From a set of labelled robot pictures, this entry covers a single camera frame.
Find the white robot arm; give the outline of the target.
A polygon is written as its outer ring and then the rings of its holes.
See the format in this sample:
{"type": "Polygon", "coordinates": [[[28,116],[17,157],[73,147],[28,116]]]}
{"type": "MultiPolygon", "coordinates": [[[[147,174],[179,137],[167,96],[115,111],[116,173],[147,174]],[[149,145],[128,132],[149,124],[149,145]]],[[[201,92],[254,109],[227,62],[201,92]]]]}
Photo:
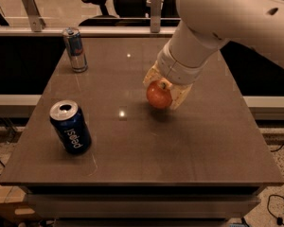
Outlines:
{"type": "Polygon", "coordinates": [[[153,107],[177,109],[230,41],[284,69],[284,0],[176,0],[176,8],[180,23],[143,80],[153,107]]]}

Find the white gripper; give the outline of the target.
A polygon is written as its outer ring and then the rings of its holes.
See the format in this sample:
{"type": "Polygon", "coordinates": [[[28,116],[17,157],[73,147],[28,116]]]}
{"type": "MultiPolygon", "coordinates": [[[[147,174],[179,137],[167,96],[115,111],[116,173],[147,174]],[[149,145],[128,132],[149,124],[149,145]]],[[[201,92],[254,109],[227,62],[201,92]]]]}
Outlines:
{"type": "Polygon", "coordinates": [[[166,43],[158,53],[157,62],[149,69],[143,79],[143,85],[148,88],[153,81],[171,82],[169,86],[171,104],[169,108],[176,110],[189,94],[192,85],[201,74],[203,66],[187,67],[178,62],[169,50],[169,43],[166,43]]]}

